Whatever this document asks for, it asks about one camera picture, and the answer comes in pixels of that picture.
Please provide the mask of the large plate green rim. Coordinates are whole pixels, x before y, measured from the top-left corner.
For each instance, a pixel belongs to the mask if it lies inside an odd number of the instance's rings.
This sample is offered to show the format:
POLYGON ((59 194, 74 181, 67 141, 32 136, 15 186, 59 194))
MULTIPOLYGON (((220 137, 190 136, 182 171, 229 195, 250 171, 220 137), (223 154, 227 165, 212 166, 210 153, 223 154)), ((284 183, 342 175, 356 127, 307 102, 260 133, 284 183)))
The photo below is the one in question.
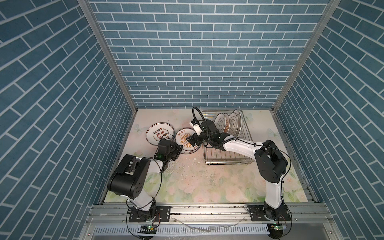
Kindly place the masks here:
POLYGON ((146 140, 150 145, 157 146, 161 139, 172 139, 175 130, 168 123, 156 123, 148 128, 146 140))

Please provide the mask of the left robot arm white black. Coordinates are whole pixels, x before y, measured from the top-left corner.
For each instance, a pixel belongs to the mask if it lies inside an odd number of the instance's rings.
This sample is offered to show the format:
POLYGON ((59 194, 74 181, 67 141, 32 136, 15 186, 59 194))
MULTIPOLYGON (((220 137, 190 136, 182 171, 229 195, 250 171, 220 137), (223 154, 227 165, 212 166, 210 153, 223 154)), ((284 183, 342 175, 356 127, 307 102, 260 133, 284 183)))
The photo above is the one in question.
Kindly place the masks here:
POLYGON ((125 155, 108 180, 108 191, 127 198, 134 206, 130 209, 133 217, 144 222, 155 220, 159 216, 156 200, 144 190, 147 174, 162 176, 169 162, 175 161, 182 150, 183 145, 174 140, 162 139, 153 157, 125 155))

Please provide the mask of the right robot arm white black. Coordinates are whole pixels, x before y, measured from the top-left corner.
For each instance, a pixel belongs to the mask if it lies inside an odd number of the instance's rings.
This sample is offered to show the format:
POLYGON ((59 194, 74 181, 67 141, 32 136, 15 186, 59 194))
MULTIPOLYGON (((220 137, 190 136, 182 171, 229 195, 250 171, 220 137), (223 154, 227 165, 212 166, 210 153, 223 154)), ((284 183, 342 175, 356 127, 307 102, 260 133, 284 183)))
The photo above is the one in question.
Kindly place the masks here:
POLYGON ((288 161, 276 144, 267 140, 262 143, 249 142, 228 133, 221 133, 213 121, 205 119, 199 108, 192 108, 190 121, 195 133, 187 137, 192 146, 207 143, 212 148, 224 152, 233 152, 254 160, 261 177, 266 181, 264 214, 268 220, 277 220, 284 211, 282 187, 287 175, 288 161))

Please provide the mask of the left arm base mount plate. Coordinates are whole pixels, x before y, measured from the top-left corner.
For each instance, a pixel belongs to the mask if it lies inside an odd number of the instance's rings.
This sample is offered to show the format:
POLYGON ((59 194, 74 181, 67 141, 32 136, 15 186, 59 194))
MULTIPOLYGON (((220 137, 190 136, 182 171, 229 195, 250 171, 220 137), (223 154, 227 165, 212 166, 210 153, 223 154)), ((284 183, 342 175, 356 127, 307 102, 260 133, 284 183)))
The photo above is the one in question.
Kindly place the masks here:
POLYGON ((128 214, 129 223, 151 223, 155 222, 165 222, 170 221, 171 216, 171 207, 170 206, 157 206, 155 209, 150 208, 148 212, 142 210, 133 209, 128 214))

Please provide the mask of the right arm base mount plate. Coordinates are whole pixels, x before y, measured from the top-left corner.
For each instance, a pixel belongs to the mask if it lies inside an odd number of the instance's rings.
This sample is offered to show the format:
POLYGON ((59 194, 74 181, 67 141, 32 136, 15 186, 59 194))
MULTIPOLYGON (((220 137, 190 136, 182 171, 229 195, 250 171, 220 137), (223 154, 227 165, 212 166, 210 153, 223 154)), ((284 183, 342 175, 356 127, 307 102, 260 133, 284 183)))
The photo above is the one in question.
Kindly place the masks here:
POLYGON ((289 208, 286 205, 281 205, 279 209, 267 207, 265 210, 264 205, 248 205, 246 207, 250 214, 251 220, 256 221, 290 221, 292 215, 289 208))

